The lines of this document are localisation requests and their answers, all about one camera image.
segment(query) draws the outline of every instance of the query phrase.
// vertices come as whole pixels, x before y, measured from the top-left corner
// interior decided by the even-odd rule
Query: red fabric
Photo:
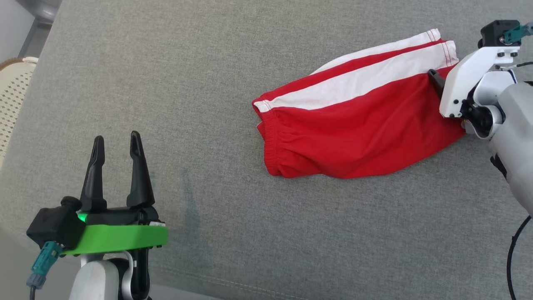
[[[440,42],[354,59],[267,92],[254,102]],[[451,69],[438,71],[446,76]],[[270,174],[355,178],[393,173],[459,139],[464,134],[461,122],[443,118],[439,103],[429,77],[418,74],[320,109],[274,107],[262,113],[254,109],[262,120],[257,128],[265,141],[264,161]]]

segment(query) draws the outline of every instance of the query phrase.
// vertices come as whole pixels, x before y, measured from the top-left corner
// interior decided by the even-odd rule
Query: white stripe
[[[458,62],[455,43],[447,41],[332,77],[271,101],[258,101],[254,105],[262,113],[274,107],[319,109],[362,96],[387,83],[426,73],[429,69],[452,66]]]
[[[424,33],[421,33],[419,35],[415,35],[413,37],[406,38],[404,40],[400,40],[400,41],[396,41],[396,42],[392,42],[392,43],[388,43],[388,44],[384,44],[384,45],[379,45],[379,46],[376,46],[376,47],[364,49],[364,50],[361,50],[361,51],[357,51],[357,52],[354,52],[354,53],[350,53],[350,54],[346,54],[344,56],[338,57],[338,58],[328,62],[327,64],[321,66],[316,71],[311,73],[311,75],[313,75],[315,73],[318,73],[318,72],[321,72],[323,70],[327,70],[327,69],[333,68],[335,66],[341,65],[341,64],[343,64],[343,63],[345,63],[347,61],[353,60],[353,59],[358,59],[358,58],[361,58],[361,57],[380,54],[380,53],[387,53],[387,52],[395,51],[395,50],[401,50],[401,49],[405,49],[405,48],[409,48],[409,47],[413,47],[413,46],[419,46],[419,45],[427,44],[429,42],[437,41],[438,39],[440,39],[439,30],[438,29],[431,29],[431,30],[428,30],[428,31],[426,31]]]

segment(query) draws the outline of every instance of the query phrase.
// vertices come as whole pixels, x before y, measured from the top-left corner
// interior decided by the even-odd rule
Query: stitching
[[[278,136],[278,131],[279,131],[279,126],[278,126],[278,118],[276,115],[274,114],[277,114],[275,111],[272,111],[272,123],[274,124],[273,126],[273,129],[274,129],[274,140],[273,140],[273,143],[274,143],[274,164],[276,166],[276,169],[278,170],[278,172],[281,174],[281,168],[279,167],[279,160],[280,158],[278,157],[278,139],[279,139],[279,136]]]
[[[177,272],[174,272],[174,271],[170,271],[170,270],[162,270],[163,272],[167,272],[167,273],[170,273],[170,274],[177,274]],[[240,289],[240,290],[245,290],[245,291],[249,291],[251,293],[256,293],[256,294],[260,294],[260,295],[265,295],[265,296],[269,296],[269,297],[274,297],[274,298],[278,298],[278,299],[283,299],[283,300],[291,300],[289,298],[285,298],[285,297],[280,297],[280,296],[276,296],[276,295],[270,295],[270,294],[266,294],[266,293],[262,293],[260,291],[255,291],[255,290],[249,290],[249,289],[245,289],[245,288],[239,288],[239,287],[236,287],[236,286],[232,286],[232,285],[227,285],[225,283],[220,283],[220,282],[216,282],[216,281],[211,281],[211,280],[207,280],[207,279],[202,279],[202,278],[199,278],[198,276],[194,276],[194,275],[188,275],[188,274],[182,274],[186,277],[191,277],[193,279],[198,279],[198,280],[201,280],[201,281],[205,281],[205,282],[210,282],[210,283],[214,283],[216,285],[221,285],[221,286],[227,286],[227,287],[230,287],[230,288],[237,288],[237,289]]]
[[[446,50],[444,49],[444,45],[442,45],[443,43],[440,43],[440,46],[442,47],[442,51],[444,52],[444,58],[446,59],[446,66],[448,66],[448,56],[446,55]]]
[[[448,52],[448,59],[450,60],[450,66],[453,66],[454,65],[454,62],[453,62],[453,58],[451,57],[451,54],[450,54],[450,48],[448,48],[448,42],[444,42],[444,46],[446,46],[446,51]]]
[[[263,100],[263,103],[265,103],[265,105],[268,107],[268,110],[271,110],[272,107],[270,107],[270,101],[268,100]]]
[[[439,30],[437,28],[430,29],[430,31],[431,31],[431,34],[433,35],[433,38],[435,39],[435,41],[442,39],[441,36],[439,36],[439,38],[435,37],[435,33],[439,33],[439,35],[440,35],[440,32],[439,32]]]
[[[433,31],[430,30],[430,32],[431,32],[431,35],[433,36],[433,41],[436,41],[437,39],[435,38],[435,35],[433,34]]]
[[[267,292],[270,292],[270,293],[275,293],[275,294],[283,295],[283,296],[286,296],[286,297],[291,297],[291,298],[294,298],[294,299],[307,300],[306,298],[296,297],[296,296],[293,296],[293,295],[288,295],[288,294],[280,293],[280,292],[278,292],[278,291],[273,291],[273,290],[262,289],[262,288],[258,288],[258,287],[254,287],[254,286],[249,286],[249,285],[245,285],[245,284],[243,284],[243,283],[234,282],[234,281],[230,281],[230,280],[224,280],[224,279],[220,279],[220,278],[217,278],[217,277],[212,277],[212,276],[207,276],[207,275],[202,275],[202,274],[197,274],[197,273],[187,272],[187,271],[180,270],[180,269],[170,269],[170,268],[167,267],[167,266],[161,266],[161,265],[157,265],[157,264],[154,264],[154,266],[159,267],[159,268],[167,269],[167,270],[164,270],[165,272],[170,272],[170,273],[174,273],[174,274],[182,273],[182,274],[184,274],[184,275],[188,275],[188,276],[205,277],[205,278],[209,278],[209,279],[214,279],[214,280],[218,280],[218,281],[223,281],[223,282],[232,283],[232,284],[234,284],[234,285],[239,285],[239,286],[243,286],[243,287],[247,287],[247,288],[252,288],[252,289],[256,289],[256,290],[267,291]],[[223,283],[218,283],[218,284],[225,285],[225,286],[229,286],[229,287],[235,287],[235,286],[226,285],[226,284],[223,284]],[[268,295],[268,296],[272,296],[272,297],[276,297],[276,298],[281,298],[281,299],[287,299],[287,298],[278,297],[278,296],[269,295],[269,294],[263,294],[263,295]]]
[[[448,42],[445,43],[446,44],[446,49],[448,49],[448,55],[450,56],[450,64],[453,65],[453,60],[454,60],[454,57],[452,57],[452,55],[450,54],[450,48],[448,48]]]

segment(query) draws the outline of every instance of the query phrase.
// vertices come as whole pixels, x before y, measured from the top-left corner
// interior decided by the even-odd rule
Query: couch cushion
[[[251,102],[343,54],[431,28],[476,49],[502,2],[65,0],[0,173],[0,224],[27,247],[41,207],[78,196],[93,138],[104,197],[130,189],[129,134],[143,138],[169,243],[155,283],[223,299],[487,299],[527,213],[466,137],[390,176],[283,179],[263,164]],[[530,21],[533,2],[505,15]],[[520,61],[533,58],[524,40]],[[533,77],[532,69],[519,72]],[[533,230],[513,264],[533,291]]]

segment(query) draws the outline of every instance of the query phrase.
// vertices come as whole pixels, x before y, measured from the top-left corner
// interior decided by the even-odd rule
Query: beige chair
[[[37,60],[13,58],[0,64],[0,168]]]

